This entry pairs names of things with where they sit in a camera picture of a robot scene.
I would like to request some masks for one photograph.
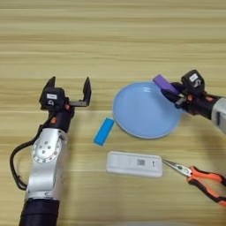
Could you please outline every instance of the purple block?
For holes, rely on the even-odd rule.
[[[161,75],[157,75],[153,78],[153,82],[162,89],[168,89],[175,94],[179,94],[179,92]]]

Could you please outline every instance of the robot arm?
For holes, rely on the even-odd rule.
[[[70,102],[64,90],[55,87],[55,80],[53,77],[48,81],[40,98],[41,109],[49,112],[48,120],[40,125],[32,140],[16,147],[11,154],[12,175],[18,188],[26,191],[19,226],[56,226],[63,190],[67,132],[75,107],[86,107],[90,103],[89,78],[84,84],[84,98],[77,102]],[[13,159],[17,152],[29,146],[33,146],[33,166],[26,185],[18,176]]]
[[[181,78],[181,83],[174,82],[172,85],[180,94],[166,89],[162,89],[162,93],[175,103],[176,108],[211,120],[226,134],[226,98],[208,94],[205,91],[205,81],[198,71],[187,72]]]

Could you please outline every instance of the pliers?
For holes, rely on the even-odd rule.
[[[198,187],[212,201],[218,203],[219,205],[226,207],[226,198],[225,197],[220,196],[215,191],[213,191],[211,188],[204,186],[200,182],[200,178],[205,178],[205,179],[211,179],[211,180],[220,182],[222,185],[226,186],[226,178],[225,177],[223,177],[220,174],[201,171],[194,166],[187,168],[187,167],[185,167],[181,164],[175,163],[175,162],[170,162],[170,161],[166,161],[166,160],[163,160],[163,162],[166,163],[167,165],[169,165],[170,167],[172,167],[177,172],[187,176],[187,182],[190,185],[194,185],[194,186]]]

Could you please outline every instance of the white device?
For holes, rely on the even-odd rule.
[[[107,171],[143,177],[162,176],[162,158],[157,155],[109,152]]]

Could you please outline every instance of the black cable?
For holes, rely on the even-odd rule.
[[[37,134],[35,135],[35,137],[33,139],[31,139],[30,141],[26,142],[26,143],[23,143],[21,145],[19,145],[18,147],[16,147],[12,153],[11,153],[11,157],[10,157],[10,166],[11,166],[11,173],[12,173],[12,176],[16,182],[16,185],[17,187],[20,189],[20,190],[23,190],[25,191],[26,190],[26,187],[27,185],[20,179],[20,176],[17,174],[16,170],[15,170],[15,167],[14,167],[14,157],[15,155],[21,151],[22,149],[26,148],[26,147],[29,147],[29,146],[32,146],[35,141],[39,138],[40,134],[41,134],[41,131],[42,129],[51,121],[51,119],[53,118],[53,116],[55,115],[55,112],[53,112],[49,117],[48,119],[46,120],[46,122],[44,124],[42,124],[37,132]]]

